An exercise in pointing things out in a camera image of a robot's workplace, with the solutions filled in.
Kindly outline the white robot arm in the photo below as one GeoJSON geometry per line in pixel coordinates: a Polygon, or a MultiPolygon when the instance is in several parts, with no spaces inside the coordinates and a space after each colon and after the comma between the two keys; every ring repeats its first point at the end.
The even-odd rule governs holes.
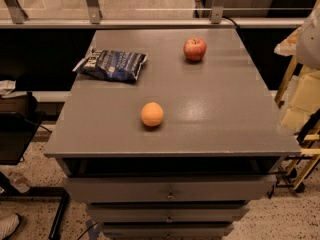
{"type": "Polygon", "coordinates": [[[320,69],[320,7],[316,7],[301,26],[296,56],[300,64],[320,69]]]}

